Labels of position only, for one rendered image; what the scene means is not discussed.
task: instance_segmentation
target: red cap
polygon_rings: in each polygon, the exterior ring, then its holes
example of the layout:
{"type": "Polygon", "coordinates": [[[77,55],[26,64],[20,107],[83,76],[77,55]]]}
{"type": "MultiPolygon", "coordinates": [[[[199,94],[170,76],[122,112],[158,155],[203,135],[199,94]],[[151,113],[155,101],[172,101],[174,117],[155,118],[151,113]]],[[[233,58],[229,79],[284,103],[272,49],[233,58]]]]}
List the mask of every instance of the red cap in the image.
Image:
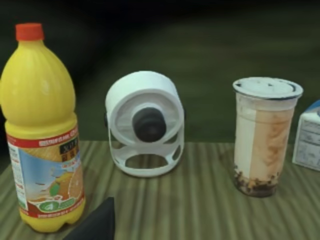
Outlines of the red cap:
{"type": "Polygon", "coordinates": [[[17,41],[39,41],[45,39],[41,23],[22,23],[15,25],[17,41]]]}

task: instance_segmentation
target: black round center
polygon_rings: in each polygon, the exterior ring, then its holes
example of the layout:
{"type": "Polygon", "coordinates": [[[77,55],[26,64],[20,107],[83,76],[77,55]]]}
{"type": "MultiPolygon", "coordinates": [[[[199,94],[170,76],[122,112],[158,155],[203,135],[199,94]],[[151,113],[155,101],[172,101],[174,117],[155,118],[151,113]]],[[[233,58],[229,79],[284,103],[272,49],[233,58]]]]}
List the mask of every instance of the black round center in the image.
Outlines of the black round center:
{"type": "Polygon", "coordinates": [[[137,138],[145,143],[159,141],[167,131],[163,114],[153,107],[138,111],[133,116],[132,126],[137,138]]]}

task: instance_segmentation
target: bubble tea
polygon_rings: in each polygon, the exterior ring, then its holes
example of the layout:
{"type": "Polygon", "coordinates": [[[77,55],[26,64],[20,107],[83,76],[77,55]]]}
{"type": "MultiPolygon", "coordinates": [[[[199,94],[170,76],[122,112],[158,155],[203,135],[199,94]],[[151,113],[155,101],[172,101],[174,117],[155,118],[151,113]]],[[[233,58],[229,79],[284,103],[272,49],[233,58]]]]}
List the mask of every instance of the bubble tea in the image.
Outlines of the bubble tea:
{"type": "Polygon", "coordinates": [[[300,85],[278,78],[248,77],[233,83],[236,92],[234,181],[246,195],[276,191],[299,97],[300,85]]]}

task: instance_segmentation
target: wooden table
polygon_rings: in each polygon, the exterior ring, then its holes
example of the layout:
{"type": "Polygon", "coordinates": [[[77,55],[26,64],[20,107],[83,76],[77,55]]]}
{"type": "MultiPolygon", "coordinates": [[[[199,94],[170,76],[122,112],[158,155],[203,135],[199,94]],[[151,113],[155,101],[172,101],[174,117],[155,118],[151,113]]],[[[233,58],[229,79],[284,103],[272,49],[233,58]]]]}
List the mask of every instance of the wooden table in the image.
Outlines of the wooden table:
{"type": "MultiPolygon", "coordinates": [[[[187,143],[180,165],[151,179],[122,173],[107,142],[82,141],[80,151],[87,198],[82,220],[114,197],[116,240],[320,239],[320,172],[293,165],[290,147],[277,193],[268,198],[235,189],[231,143],[187,143]]],[[[22,223],[11,167],[0,176],[0,190],[0,240],[60,240],[74,227],[41,234],[22,223]]]]}

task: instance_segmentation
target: bottle label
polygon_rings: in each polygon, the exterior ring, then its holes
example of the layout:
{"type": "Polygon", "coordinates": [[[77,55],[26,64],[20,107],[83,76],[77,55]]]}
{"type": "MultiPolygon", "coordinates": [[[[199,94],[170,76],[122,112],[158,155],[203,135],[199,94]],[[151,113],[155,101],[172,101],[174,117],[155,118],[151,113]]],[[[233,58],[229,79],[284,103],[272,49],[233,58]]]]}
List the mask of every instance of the bottle label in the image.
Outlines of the bottle label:
{"type": "Polygon", "coordinates": [[[295,161],[320,171],[320,124],[303,119],[300,129],[295,161]]]}
{"type": "Polygon", "coordinates": [[[7,134],[20,209],[34,218],[68,214],[84,201],[78,127],[45,139],[7,134]]]}

